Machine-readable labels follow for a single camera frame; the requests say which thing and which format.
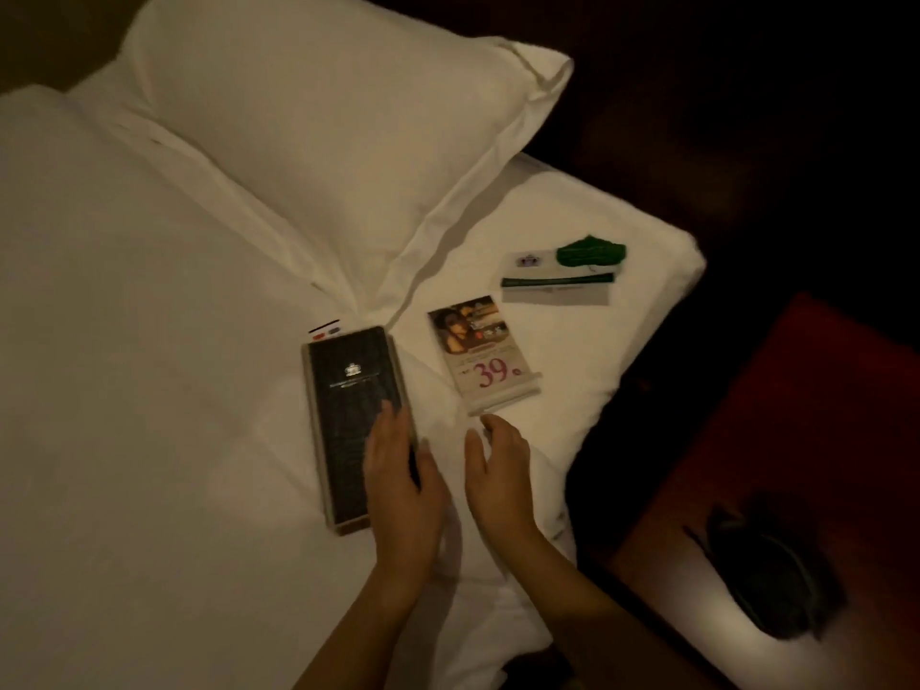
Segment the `black telephone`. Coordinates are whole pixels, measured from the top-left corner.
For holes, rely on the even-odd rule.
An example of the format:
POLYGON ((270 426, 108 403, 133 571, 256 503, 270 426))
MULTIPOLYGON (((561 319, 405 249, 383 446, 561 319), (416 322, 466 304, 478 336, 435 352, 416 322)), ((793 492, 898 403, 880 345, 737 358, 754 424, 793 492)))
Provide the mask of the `black telephone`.
POLYGON ((683 531, 742 613, 771 638, 821 640, 847 605, 814 512, 794 494, 754 490, 734 509, 714 504, 701 531, 683 531))

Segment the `person's right hand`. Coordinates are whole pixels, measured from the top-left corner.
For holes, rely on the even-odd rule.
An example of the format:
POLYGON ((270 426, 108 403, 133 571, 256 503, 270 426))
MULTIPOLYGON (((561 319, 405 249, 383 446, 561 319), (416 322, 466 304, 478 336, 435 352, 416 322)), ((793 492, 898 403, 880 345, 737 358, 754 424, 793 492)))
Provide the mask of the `person's right hand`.
POLYGON ((488 476, 478 487, 466 487, 466 500, 489 546, 505 557, 517 545, 539 534, 535 522, 530 463, 531 447, 504 418, 480 417, 485 429, 488 476))

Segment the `white duvet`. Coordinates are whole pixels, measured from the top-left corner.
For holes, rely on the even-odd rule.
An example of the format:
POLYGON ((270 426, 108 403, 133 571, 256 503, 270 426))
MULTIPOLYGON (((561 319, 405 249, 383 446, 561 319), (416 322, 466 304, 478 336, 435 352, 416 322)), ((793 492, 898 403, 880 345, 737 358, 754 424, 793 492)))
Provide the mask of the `white duvet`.
POLYGON ((0 97, 0 690, 289 690, 374 566, 324 521, 331 314, 71 96, 0 97))

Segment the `person's left forearm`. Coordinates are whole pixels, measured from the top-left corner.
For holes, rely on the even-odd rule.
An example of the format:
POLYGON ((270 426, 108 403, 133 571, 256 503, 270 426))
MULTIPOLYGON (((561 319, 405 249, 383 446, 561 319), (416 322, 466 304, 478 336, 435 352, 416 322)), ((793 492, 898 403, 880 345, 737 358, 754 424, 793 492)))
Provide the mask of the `person's left forearm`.
POLYGON ((384 690, 397 640, 431 579, 431 566, 375 565, 292 690, 384 690))

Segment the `green leaf-shaped tag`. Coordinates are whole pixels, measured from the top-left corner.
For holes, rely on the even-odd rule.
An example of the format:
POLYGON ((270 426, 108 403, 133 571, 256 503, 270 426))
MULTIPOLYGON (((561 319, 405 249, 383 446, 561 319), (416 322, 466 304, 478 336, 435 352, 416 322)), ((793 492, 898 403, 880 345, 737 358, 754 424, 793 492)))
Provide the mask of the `green leaf-shaped tag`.
POLYGON ((617 266, 626 257, 627 245, 593 235, 587 235, 556 250, 558 264, 567 267, 617 266))

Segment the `person's right forearm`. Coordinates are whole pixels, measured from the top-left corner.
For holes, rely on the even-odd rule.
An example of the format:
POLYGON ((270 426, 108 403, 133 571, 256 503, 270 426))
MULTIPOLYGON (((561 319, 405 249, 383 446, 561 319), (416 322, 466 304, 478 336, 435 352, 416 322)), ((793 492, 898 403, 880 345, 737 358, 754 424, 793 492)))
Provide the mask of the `person's right forearm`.
POLYGON ((497 551, 585 690, 720 690, 535 528, 503 539, 497 551))

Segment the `white bed sheet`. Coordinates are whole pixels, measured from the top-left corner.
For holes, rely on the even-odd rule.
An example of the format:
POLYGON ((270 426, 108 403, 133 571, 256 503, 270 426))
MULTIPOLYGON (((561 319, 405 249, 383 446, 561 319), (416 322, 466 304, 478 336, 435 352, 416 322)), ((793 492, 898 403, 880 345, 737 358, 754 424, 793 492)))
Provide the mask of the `white bed sheet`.
POLYGON ((565 479, 589 430, 667 315, 696 286, 706 260, 694 237, 620 198, 525 154, 466 210, 416 279, 389 327, 408 384, 413 416, 430 437, 456 497, 464 530, 465 576, 497 575, 466 507, 463 442, 475 420, 448 402, 454 382, 429 312, 491 295, 531 369, 540 393, 498 410, 533 449, 535 516, 569 556, 573 535, 565 479), (627 247, 606 286, 500 289, 511 254, 550 250, 592 235, 627 247))

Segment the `white pillow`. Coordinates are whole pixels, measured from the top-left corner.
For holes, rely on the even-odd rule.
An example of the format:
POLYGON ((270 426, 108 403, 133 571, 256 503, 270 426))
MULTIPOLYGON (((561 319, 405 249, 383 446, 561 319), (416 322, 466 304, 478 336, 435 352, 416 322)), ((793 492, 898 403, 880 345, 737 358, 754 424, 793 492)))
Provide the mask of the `white pillow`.
POLYGON ((294 266, 388 324, 573 70, 366 0, 149 0, 70 95, 298 231, 294 266))

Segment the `photo promo card stand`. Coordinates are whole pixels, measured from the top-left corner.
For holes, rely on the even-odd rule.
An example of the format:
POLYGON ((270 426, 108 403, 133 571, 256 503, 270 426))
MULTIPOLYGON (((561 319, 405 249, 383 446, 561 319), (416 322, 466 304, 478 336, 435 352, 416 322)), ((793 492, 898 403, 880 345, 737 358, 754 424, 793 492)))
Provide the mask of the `photo promo card stand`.
POLYGON ((493 413, 541 392, 533 371, 489 295, 428 312, 456 390, 472 416, 493 413))

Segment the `reddish wooden nightstand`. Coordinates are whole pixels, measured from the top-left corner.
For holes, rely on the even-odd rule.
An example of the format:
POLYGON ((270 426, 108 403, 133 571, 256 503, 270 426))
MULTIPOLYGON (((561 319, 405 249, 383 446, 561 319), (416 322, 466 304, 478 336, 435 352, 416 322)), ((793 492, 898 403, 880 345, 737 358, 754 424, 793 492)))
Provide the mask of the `reddish wooden nightstand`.
POLYGON ((920 690, 920 354, 800 293, 605 567, 738 690, 920 690), (820 638, 772 638, 689 531, 776 518, 834 569, 820 638))

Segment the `person's left hand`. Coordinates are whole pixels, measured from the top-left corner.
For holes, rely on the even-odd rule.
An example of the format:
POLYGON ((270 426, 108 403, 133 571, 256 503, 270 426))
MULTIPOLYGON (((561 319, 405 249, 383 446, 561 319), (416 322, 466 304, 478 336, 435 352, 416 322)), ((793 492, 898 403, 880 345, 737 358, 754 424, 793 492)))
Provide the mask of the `person's left hand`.
POLYGON ((384 400, 365 442, 363 480, 376 565, 403 571, 433 567, 446 505, 420 495, 419 450, 412 452, 410 413, 384 400))

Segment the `black menu folder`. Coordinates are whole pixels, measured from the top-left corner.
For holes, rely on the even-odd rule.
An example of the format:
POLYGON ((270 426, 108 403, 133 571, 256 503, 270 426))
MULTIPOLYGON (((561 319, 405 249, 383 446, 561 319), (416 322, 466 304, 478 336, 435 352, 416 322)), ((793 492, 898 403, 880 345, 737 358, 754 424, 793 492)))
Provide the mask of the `black menu folder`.
POLYGON ((301 359, 325 518, 332 533, 348 535, 370 526, 363 457, 382 404, 408 406, 397 349, 375 325, 314 337, 301 359))

